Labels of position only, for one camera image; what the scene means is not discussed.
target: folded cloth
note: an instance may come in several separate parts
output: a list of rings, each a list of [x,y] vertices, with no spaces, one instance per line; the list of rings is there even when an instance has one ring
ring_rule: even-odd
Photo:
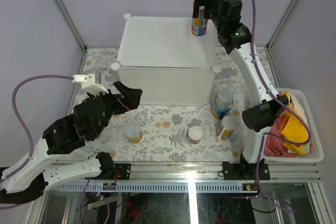
[[[270,133],[277,136],[281,136],[279,133],[279,128],[282,125],[282,121],[285,116],[285,111],[283,111],[280,116],[275,120],[273,126],[270,129]],[[264,148],[264,154],[269,157],[297,157],[296,153],[288,153],[288,149],[284,147],[283,141],[275,136],[267,135],[266,144]]]
[[[292,109],[303,121],[307,124],[306,116],[304,115],[304,110],[300,105],[296,97],[290,92],[284,92],[283,94],[287,95],[288,100],[290,101],[288,107]],[[290,112],[286,111],[283,117],[281,127],[279,128],[279,133],[290,141],[296,142],[297,144],[290,144],[284,142],[284,146],[291,151],[304,155],[309,153],[310,146],[309,144],[302,145],[301,143],[305,142],[308,138],[308,133],[303,124]]]

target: white box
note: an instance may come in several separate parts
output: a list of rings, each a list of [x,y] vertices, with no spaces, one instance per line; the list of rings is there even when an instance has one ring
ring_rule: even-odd
[[[205,105],[213,88],[215,27],[191,33],[191,18],[131,17],[117,62],[120,81],[142,89],[141,104]]]

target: laundry basket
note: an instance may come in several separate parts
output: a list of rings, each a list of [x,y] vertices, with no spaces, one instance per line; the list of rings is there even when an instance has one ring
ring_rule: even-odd
[[[323,160],[324,153],[321,145],[321,141],[319,138],[319,134],[317,133],[317,129],[314,123],[313,116],[311,114],[308,101],[304,93],[300,90],[296,89],[277,89],[279,92],[290,92],[292,93],[300,102],[301,106],[305,111],[305,115],[308,121],[308,127],[311,132],[311,143],[312,149],[310,153],[306,155],[299,155],[298,157],[269,157],[263,155],[263,158],[266,161],[275,161],[275,162],[286,162],[286,163],[317,163]]]

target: perforated metal strip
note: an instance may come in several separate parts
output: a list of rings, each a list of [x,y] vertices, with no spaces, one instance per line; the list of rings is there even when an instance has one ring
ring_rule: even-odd
[[[83,191],[85,182],[71,182],[54,187],[57,191]],[[128,192],[128,193],[187,193],[188,183],[123,183],[119,182],[116,189],[104,186],[102,182],[91,182],[87,192]],[[196,183],[198,193],[247,193],[241,183]]]

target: table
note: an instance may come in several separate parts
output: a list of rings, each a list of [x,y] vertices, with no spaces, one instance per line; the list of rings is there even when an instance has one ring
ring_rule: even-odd
[[[257,48],[258,57],[274,84],[272,72],[264,47]],[[118,80],[116,72],[110,65],[116,61],[118,48],[91,48],[87,57],[83,74],[98,70],[102,74],[102,84],[113,91],[113,82]],[[237,65],[224,48],[216,48],[218,64],[222,71],[217,74],[210,97],[210,103],[204,106],[175,105],[141,105],[137,110],[124,115],[113,116],[109,126],[94,142],[88,142],[83,148],[67,155],[68,161],[82,161],[97,152],[109,152],[114,161],[237,161],[244,150],[246,142],[246,126],[241,113],[250,108],[250,96]],[[220,120],[211,115],[211,102],[219,89],[228,88],[235,92],[234,105],[230,114],[235,116],[238,127],[227,141],[216,140],[215,131]],[[87,95],[80,88],[77,90],[73,105],[77,105]],[[123,136],[125,124],[139,122],[143,138],[139,143],[131,144]],[[187,130],[191,126],[200,126],[204,137],[197,145],[187,140]]]

